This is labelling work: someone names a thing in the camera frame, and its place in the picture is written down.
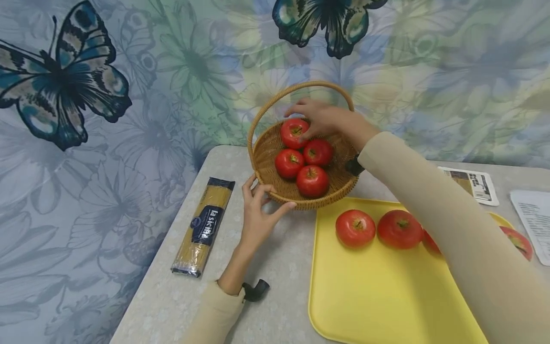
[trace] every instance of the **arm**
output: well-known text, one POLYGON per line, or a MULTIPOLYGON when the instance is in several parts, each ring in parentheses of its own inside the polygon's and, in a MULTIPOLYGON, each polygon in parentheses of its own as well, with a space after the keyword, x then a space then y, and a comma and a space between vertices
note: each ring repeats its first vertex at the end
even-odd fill
POLYGON ((308 135, 338 130, 361 151, 359 162, 420 221, 491 344, 550 338, 550 286, 510 245, 498 225, 452 179, 360 114, 304 99, 291 107, 312 121, 308 135))
POLYGON ((256 180, 252 176, 243 185, 244 224, 241 240, 217 282, 211 282, 202 294, 199 310, 182 343, 222 344, 244 306, 244 276, 262 243, 270 236, 277 222, 296 206, 286 203, 273 214, 266 214, 262 207, 269 198, 265 192, 274 191, 272 185, 260 185, 251 190, 256 180))

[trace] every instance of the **black clip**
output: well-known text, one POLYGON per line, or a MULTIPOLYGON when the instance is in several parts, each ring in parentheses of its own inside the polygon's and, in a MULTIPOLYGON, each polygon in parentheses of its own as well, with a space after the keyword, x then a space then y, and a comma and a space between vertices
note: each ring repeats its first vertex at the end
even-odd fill
POLYGON ((264 297, 270 285, 264 280, 259 280, 256 287, 252 288, 250 284, 243 283, 243 288, 245 293, 244 299, 249 302, 256 302, 264 297))
POLYGON ((365 169, 359 161, 357 161, 357 158, 359 157, 359 154, 357 154, 352 160, 345 163, 345 169, 349 173, 353 174, 355 177, 358 177, 361 172, 363 172, 365 169))

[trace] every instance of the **red tomato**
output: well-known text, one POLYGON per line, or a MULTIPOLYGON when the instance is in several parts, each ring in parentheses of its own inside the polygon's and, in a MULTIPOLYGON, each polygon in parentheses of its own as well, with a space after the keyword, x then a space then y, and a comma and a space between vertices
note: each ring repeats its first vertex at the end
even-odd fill
POLYGON ((404 210, 391 210, 378 222, 378 237, 386 244, 409 249, 422 241, 424 230, 411 213, 404 210))
POLYGON ((529 240, 527 240, 526 237, 521 235, 521 233, 508 228, 501 226, 500 227, 504 234, 508 236, 508 239, 516 246, 516 248, 521 252, 521 254, 528 260, 531 261, 533 259, 533 246, 531 246, 531 243, 529 240))
POLYGON ((296 177, 296 186, 302 196, 319 198, 328 191, 328 175, 319 166, 302 167, 296 177))
POLYGON ((428 232, 424 231, 424 239, 422 241, 424 242, 424 246, 426 246, 429 250, 432 250, 437 254, 441 254, 439 247, 437 247, 436 242, 433 241, 432 237, 430 237, 428 232))
POLYGON ((372 218, 360 210, 348 210, 336 219, 336 235, 347 247, 359 248, 375 237, 376 225, 372 218))
POLYGON ((304 157, 294 149, 283 149, 275 158, 277 173, 286 179, 296 178, 296 175, 304 165, 304 157))
POLYGON ((292 149, 301 149, 307 142, 299 142, 298 138, 309 129, 309 124, 300 118, 291 118, 284 121, 280 128, 280 138, 283 144, 292 149))
POLYGON ((327 140, 315 139, 306 144, 304 159, 308 165, 327 166, 332 160, 332 146, 327 140))

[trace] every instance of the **butterfly print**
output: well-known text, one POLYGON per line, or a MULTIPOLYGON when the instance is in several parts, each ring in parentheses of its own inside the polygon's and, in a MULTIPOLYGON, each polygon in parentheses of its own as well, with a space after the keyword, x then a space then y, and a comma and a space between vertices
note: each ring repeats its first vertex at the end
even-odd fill
POLYGON ((327 53, 341 59, 369 28, 367 9, 377 9, 388 0, 277 0, 273 20, 279 38, 305 47, 319 26, 326 29, 327 53))
POLYGON ((0 108, 15 105, 34 136, 65 150, 88 140, 82 110, 114 123, 132 101, 128 81, 109 65, 115 49, 89 1, 65 18, 54 57, 53 45, 35 54, 0 40, 0 108))

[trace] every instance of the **wicker basket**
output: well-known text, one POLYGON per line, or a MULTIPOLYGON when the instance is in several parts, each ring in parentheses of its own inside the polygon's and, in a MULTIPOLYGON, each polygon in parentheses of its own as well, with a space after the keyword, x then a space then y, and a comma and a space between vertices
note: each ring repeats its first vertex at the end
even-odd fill
POLYGON ((273 184, 275 186, 277 193, 270 193, 269 196, 271 199, 279 203, 296 202, 297 210, 318 209, 342 199, 353 189, 358 179, 344 167, 346 162, 352 160, 358 152, 341 134, 332 134, 323 137, 334 147, 334 157, 330 165, 325 168, 330 182, 329 190, 325 196, 316 199, 308 199, 300 195, 296 183, 281 178, 275 169, 275 157, 284 148, 279 134, 283 122, 269 127, 257 138, 256 143, 252 146, 256 126, 267 110, 287 94, 312 86, 325 86, 338 91, 345 98, 349 109, 354 110, 351 97, 338 85, 326 81, 310 81, 293 85, 276 94, 260 109, 252 122, 247 138, 250 161, 252 162, 252 168, 258 177, 258 181, 261 184, 273 184))

